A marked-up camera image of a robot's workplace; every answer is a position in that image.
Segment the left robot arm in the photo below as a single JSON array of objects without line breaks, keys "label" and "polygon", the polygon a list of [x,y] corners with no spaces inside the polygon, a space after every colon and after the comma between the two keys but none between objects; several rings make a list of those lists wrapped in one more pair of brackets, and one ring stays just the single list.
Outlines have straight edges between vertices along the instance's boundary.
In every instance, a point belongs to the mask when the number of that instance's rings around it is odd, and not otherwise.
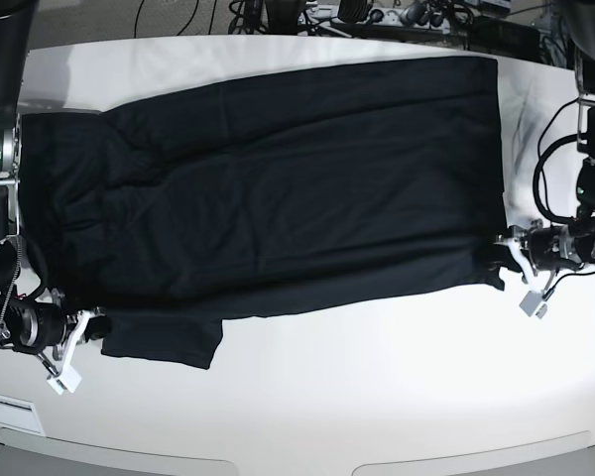
[{"label": "left robot arm", "polygon": [[[544,304],[566,278],[595,273],[595,1],[558,1],[567,36],[575,47],[573,69],[578,90],[577,130],[547,148],[536,149],[532,193],[541,218],[529,228],[513,226],[496,243],[507,248],[529,288],[524,304]],[[554,213],[546,202],[544,167],[561,147],[573,144],[583,154],[576,180],[578,201],[572,216]]]}]

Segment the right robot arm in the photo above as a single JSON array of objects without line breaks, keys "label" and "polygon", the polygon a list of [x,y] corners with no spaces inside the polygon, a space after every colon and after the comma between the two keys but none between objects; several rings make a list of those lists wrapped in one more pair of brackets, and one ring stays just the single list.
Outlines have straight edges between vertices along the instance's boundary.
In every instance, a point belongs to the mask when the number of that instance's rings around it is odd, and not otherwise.
[{"label": "right robot arm", "polygon": [[17,293],[25,251],[31,250],[39,265],[45,262],[24,233],[18,201],[22,128],[17,107],[37,8],[35,1],[0,1],[0,350],[36,357],[48,372],[48,384],[63,394],[80,384],[71,365],[75,349],[104,329],[105,312],[100,307],[72,310],[58,289],[51,291],[51,302],[41,302],[49,288],[46,268],[31,293]]}]

